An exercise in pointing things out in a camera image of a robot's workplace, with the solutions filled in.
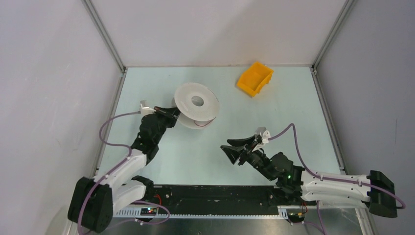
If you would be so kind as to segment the white perforated cable spool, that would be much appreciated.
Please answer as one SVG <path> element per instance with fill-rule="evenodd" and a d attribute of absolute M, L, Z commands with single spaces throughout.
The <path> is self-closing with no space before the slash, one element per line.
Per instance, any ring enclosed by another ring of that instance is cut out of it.
<path fill-rule="evenodd" d="M 172 104 L 181 112 L 178 122 L 195 130 L 208 127 L 220 111 L 219 100 L 213 91 L 193 82 L 184 83 L 176 89 Z"/>

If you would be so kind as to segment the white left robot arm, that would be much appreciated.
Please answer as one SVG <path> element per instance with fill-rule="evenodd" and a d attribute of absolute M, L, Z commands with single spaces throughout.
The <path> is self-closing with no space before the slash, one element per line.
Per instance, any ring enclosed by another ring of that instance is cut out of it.
<path fill-rule="evenodd" d="M 68 220 L 77 223 L 80 235 L 105 231 L 113 215 L 135 201 L 149 205 L 154 200 L 153 181 L 135 173 L 154 159 L 164 133 L 175 126 L 181 112 L 155 106 L 141 107 L 138 113 L 138 135 L 131 145 L 123 145 L 127 155 L 101 176 L 82 177 L 75 185 Z"/>

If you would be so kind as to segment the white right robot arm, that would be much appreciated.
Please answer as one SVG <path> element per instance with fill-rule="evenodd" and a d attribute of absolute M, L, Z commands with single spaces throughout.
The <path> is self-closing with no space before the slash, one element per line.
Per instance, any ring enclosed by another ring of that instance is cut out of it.
<path fill-rule="evenodd" d="M 394 183 L 382 172 L 372 170 L 368 175 L 338 175 L 312 171 L 294 165 L 282 152 L 267 157 L 261 145 L 259 137 L 251 136 L 228 139 L 220 148 L 233 165 L 248 163 L 267 180 L 275 181 L 289 204 L 326 201 L 366 207 L 380 217 L 398 216 Z"/>

